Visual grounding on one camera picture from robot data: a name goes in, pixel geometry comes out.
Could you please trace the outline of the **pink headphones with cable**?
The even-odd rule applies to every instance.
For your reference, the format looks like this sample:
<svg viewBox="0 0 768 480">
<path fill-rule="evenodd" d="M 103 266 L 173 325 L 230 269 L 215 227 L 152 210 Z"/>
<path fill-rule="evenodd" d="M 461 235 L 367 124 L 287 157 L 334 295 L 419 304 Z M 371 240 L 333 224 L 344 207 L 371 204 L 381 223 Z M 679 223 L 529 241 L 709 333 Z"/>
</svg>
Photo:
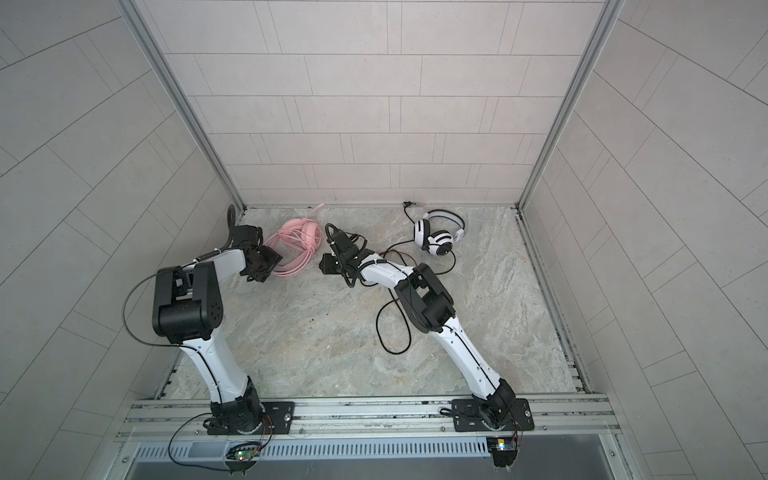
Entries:
<svg viewBox="0 0 768 480">
<path fill-rule="evenodd" d="M 285 246 L 295 253 L 287 263 L 279 263 L 272 270 L 274 276 L 294 276 L 309 265 L 323 240 L 323 230 L 318 222 L 311 218 L 321 207 L 323 204 L 318 205 L 302 218 L 286 221 L 264 241 L 264 245 L 274 251 L 277 251 L 280 246 Z"/>
</svg>

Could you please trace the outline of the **white black headphones with cable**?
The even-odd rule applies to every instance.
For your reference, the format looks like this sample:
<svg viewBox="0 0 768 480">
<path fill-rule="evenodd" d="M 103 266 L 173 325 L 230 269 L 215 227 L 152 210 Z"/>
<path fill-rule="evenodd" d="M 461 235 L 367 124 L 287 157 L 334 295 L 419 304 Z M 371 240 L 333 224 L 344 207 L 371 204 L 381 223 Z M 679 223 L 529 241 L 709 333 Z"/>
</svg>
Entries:
<svg viewBox="0 0 768 480">
<path fill-rule="evenodd" d="M 411 324 L 423 333 L 439 333 L 445 322 L 455 314 L 452 297 L 438 281 L 438 277 L 450 273 L 455 267 L 457 257 L 453 249 L 465 234 L 466 222 L 457 213 L 445 209 L 429 210 L 420 220 L 414 220 L 408 213 L 408 208 L 413 205 L 411 201 L 403 203 L 404 214 L 413 224 L 412 242 L 432 256 L 451 256 L 453 264 L 448 270 L 437 273 L 432 270 L 426 273 L 425 264 L 415 265 L 416 276 L 413 281 L 409 280 L 404 289 L 404 300 L 400 298 L 399 290 L 388 290 L 390 300 L 376 314 L 375 330 L 380 345 L 390 355 L 402 355 L 410 349 L 413 340 Z M 380 329 L 382 314 L 390 305 L 395 306 L 406 329 L 407 343 L 399 350 L 387 346 Z"/>
</svg>

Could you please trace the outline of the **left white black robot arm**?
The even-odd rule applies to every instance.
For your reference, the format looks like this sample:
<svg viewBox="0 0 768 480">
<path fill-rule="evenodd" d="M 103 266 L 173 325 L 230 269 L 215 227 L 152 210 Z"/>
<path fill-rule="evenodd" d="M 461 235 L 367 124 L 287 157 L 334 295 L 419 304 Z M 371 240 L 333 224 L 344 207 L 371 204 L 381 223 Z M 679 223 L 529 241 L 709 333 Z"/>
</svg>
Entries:
<svg viewBox="0 0 768 480">
<path fill-rule="evenodd" d="M 238 366 L 224 336 L 219 283 L 234 275 L 264 282 L 282 259 L 263 244 L 259 227 L 236 224 L 237 209 L 227 209 L 225 244 L 187 266 L 156 274 L 152 327 L 156 335 L 181 348 L 193 362 L 210 396 L 210 435 L 251 434 L 266 414 L 250 377 Z"/>
</svg>

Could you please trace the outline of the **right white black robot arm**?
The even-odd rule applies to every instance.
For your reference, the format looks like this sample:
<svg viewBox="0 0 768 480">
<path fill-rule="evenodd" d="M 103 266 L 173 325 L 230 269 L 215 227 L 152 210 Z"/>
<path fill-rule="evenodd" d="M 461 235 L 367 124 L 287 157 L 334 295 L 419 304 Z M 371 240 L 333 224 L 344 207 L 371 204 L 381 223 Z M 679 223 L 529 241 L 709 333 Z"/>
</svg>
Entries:
<svg viewBox="0 0 768 480">
<path fill-rule="evenodd" d="M 341 276 L 350 288 L 356 283 L 387 288 L 410 323 L 437 341 L 462 373 L 477 408 L 470 419 L 480 419 L 493 431 L 534 429 L 527 400 L 485 361 L 466 335 L 452 296 L 428 265 L 392 262 L 365 245 L 359 247 L 357 234 L 349 235 L 332 223 L 324 230 L 331 251 L 322 257 L 323 274 Z"/>
</svg>

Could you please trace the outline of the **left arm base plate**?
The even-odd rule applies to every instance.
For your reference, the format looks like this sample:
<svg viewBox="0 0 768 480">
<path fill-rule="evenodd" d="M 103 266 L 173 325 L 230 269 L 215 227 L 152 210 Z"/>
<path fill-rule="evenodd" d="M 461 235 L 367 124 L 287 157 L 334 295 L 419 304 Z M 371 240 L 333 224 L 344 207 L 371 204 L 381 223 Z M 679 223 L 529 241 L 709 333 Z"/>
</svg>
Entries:
<svg viewBox="0 0 768 480">
<path fill-rule="evenodd" d="M 288 434 L 295 411 L 295 403 L 288 401 L 262 402 L 256 407 L 212 403 L 211 407 L 211 416 L 203 422 L 209 435 Z"/>
</svg>

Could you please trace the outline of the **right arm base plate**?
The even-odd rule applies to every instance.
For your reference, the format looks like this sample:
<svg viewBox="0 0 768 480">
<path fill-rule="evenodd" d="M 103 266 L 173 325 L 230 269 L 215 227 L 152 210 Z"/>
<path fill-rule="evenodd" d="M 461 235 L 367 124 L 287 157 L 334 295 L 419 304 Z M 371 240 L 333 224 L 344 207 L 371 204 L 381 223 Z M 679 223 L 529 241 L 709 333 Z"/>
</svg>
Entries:
<svg viewBox="0 0 768 480">
<path fill-rule="evenodd" d="M 477 398 L 454 399 L 440 414 L 449 417 L 456 432 L 533 431 L 532 411 L 525 398 L 517 398 L 510 406 L 499 406 Z"/>
</svg>

